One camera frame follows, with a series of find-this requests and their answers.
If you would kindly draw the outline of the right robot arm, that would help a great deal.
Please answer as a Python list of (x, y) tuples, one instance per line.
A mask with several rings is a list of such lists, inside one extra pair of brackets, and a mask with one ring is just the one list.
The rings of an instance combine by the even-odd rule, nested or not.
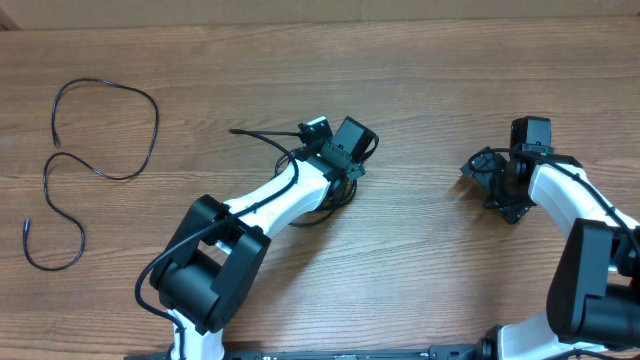
[(515, 224), (542, 208), (566, 239), (543, 311), (496, 326), (471, 359), (614, 359), (639, 345), (639, 223), (607, 200), (583, 166), (552, 146), (551, 121), (511, 124), (506, 148), (485, 147), (462, 166), (484, 208)]

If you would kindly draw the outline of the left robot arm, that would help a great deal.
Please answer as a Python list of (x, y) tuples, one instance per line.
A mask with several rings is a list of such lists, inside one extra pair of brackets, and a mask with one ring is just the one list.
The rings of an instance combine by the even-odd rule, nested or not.
[(246, 134), (280, 151), (273, 176), (235, 199), (198, 198), (139, 276), (161, 304), (146, 310), (173, 326), (164, 359), (223, 358), (223, 330), (244, 303), (273, 236), (305, 227), (305, 214), (324, 222), (349, 204), (379, 145), (378, 135), (351, 117), (336, 131), (324, 117), (299, 124), (293, 135), (301, 145), (291, 150), (276, 142), (276, 131)]

